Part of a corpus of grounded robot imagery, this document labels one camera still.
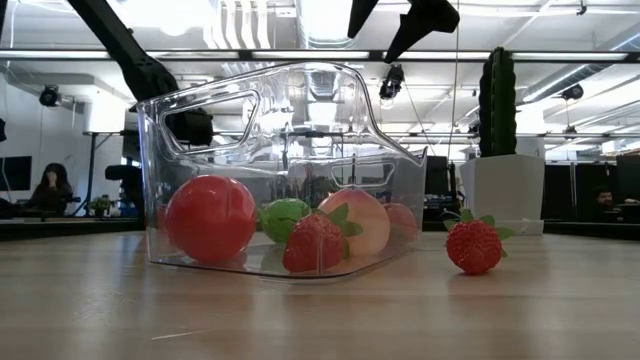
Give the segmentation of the black office partition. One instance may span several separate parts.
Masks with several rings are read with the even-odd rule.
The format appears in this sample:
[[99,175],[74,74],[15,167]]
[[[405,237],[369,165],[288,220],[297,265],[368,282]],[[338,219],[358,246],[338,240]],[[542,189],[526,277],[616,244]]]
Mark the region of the black office partition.
[[611,163],[546,164],[541,218],[590,222],[597,212],[598,191],[617,192],[617,169]]

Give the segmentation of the silver ceiling duct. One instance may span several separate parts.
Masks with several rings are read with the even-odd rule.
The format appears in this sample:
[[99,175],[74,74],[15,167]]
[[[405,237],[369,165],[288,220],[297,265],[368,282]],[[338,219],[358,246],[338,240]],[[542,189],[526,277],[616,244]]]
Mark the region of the silver ceiling duct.
[[295,0],[299,39],[307,49],[347,49],[352,0]]

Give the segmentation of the large red plastic strawberry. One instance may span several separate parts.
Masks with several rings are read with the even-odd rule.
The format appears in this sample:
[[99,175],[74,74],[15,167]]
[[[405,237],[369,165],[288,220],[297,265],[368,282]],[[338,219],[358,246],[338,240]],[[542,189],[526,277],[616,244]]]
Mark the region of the large red plastic strawberry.
[[443,224],[447,229],[447,255],[467,275],[481,275],[495,268],[507,257],[502,242],[516,234],[512,229],[497,227],[493,216],[475,218],[466,208],[457,221],[446,220]]

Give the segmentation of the red strawberry with large leaves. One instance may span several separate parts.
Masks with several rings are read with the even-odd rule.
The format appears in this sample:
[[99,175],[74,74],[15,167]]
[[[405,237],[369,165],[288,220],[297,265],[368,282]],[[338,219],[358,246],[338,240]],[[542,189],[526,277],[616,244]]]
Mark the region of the red strawberry with large leaves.
[[322,273],[347,260],[351,255],[347,238],[363,232],[348,215],[349,205],[343,203],[329,213],[315,209],[299,219],[289,234],[283,267],[291,273]]

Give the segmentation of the overhead light bar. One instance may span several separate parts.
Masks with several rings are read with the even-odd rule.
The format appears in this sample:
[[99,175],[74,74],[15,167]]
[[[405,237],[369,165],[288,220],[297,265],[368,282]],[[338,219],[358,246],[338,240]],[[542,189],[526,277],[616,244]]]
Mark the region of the overhead light bar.
[[[386,53],[380,50],[151,50],[149,55],[159,61],[355,61],[380,62]],[[408,51],[399,56],[400,62],[463,62],[479,63],[489,57],[488,51]],[[525,63],[560,64],[636,64],[640,52],[556,52],[514,51],[513,59]],[[0,49],[0,60],[18,61],[109,61],[103,50],[69,49]]]

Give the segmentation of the pale orange plastic peach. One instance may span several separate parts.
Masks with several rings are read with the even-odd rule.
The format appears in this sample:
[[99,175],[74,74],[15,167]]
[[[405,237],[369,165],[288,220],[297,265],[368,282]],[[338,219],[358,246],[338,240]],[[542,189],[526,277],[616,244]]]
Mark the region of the pale orange plastic peach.
[[390,220],[383,205],[359,189],[342,189],[323,200],[319,209],[344,234],[351,256],[380,252],[390,236]]

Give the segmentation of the distant black frame bar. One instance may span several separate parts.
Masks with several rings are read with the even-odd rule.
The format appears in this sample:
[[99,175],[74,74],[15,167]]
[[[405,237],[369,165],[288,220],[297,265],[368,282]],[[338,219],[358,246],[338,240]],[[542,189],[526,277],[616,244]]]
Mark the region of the distant black frame bar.
[[[134,130],[123,130],[120,132],[83,132],[86,136],[138,136],[138,132]],[[324,136],[338,136],[346,137],[347,135],[353,135],[352,133],[340,133],[340,132],[321,132],[321,131],[298,131],[298,132],[281,132],[276,133],[277,136],[302,136],[306,138],[321,138]],[[384,133],[390,138],[453,138],[453,139],[479,139],[478,133],[450,133],[450,132],[389,132]],[[214,136],[226,136],[231,138],[240,139],[244,136],[241,132],[214,132]],[[572,139],[640,139],[640,132],[634,133],[616,133],[616,132],[604,132],[604,133],[516,133],[516,138],[548,138],[548,139],[560,139],[560,140],[572,140]]]

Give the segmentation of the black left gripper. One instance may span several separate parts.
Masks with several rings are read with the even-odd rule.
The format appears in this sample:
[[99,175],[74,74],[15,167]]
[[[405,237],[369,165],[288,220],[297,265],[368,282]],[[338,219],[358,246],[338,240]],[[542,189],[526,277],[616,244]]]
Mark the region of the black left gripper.
[[142,170],[133,165],[110,165],[105,169],[105,178],[121,182],[123,200],[127,203],[132,203],[137,211],[137,218],[144,220],[145,204],[142,191]]

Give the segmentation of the clear plastic storage container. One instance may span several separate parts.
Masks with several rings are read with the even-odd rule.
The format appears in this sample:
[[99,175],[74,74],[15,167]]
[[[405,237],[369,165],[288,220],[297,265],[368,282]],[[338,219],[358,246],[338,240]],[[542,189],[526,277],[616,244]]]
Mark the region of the clear plastic storage container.
[[[170,114],[202,109],[214,132],[241,132],[240,139],[213,136],[209,146],[188,145],[170,132]],[[247,273],[281,279],[347,276],[409,252],[422,226],[427,160],[383,135],[362,76],[336,63],[298,62],[259,69],[141,102],[137,108],[148,256],[159,265]],[[277,136],[281,132],[352,133],[346,137]],[[168,238],[166,207],[188,180],[202,175],[233,178],[256,204],[256,229],[236,257],[200,263]],[[369,193],[382,205],[400,203],[414,213],[418,235],[411,244],[387,245],[369,256],[351,256],[322,273],[283,267],[286,243],[262,230],[257,211],[295,198],[311,212],[342,189]]]

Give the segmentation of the green plastic lime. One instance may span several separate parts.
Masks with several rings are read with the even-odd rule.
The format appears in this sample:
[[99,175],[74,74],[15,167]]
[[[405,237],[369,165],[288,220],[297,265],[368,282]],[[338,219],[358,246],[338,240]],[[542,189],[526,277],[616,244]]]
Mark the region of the green plastic lime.
[[310,213],[311,208],[295,198],[275,200],[257,211],[263,232],[279,244],[286,243],[294,225]]

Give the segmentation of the person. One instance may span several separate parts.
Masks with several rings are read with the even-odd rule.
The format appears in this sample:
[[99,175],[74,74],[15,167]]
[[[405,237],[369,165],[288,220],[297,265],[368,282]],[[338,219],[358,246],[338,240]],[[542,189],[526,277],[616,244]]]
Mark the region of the person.
[[613,203],[612,192],[606,187],[594,189],[592,220],[596,223],[613,223],[621,220],[621,213]]
[[66,168],[60,163],[49,163],[26,207],[45,214],[63,215],[72,199]]

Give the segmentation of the white plant pot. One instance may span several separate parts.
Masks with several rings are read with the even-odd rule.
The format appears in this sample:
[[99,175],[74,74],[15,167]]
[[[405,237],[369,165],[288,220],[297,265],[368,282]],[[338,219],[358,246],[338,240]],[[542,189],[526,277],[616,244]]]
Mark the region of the white plant pot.
[[527,155],[480,157],[460,166],[469,209],[498,223],[541,221],[545,162]]

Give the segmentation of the red plastic apple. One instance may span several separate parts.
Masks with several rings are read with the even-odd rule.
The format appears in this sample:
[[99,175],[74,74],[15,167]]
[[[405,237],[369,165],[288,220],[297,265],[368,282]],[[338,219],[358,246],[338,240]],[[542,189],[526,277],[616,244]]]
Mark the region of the red plastic apple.
[[256,204],[245,185],[218,175],[185,182],[165,212],[170,243],[205,264],[228,261],[249,244],[256,229]]

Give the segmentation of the tall green cactus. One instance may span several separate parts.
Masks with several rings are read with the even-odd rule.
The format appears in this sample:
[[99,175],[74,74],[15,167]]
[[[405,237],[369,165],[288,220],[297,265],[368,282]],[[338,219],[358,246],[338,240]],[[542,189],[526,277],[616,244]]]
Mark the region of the tall green cactus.
[[495,48],[483,64],[479,94],[479,149],[482,157],[516,153],[516,75],[512,54]]

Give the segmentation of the black vertical frame post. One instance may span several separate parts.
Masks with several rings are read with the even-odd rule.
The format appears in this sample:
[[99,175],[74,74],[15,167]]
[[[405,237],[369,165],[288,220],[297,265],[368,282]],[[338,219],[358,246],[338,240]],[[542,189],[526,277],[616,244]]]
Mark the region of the black vertical frame post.
[[92,190],[93,190],[96,141],[97,141],[98,135],[94,132],[91,132],[90,136],[91,136],[91,143],[90,143],[90,158],[89,158],[89,169],[88,169],[88,184],[87,184],[87,192],[86,192],[86,199],[85,199],[88,202],[91,201]]

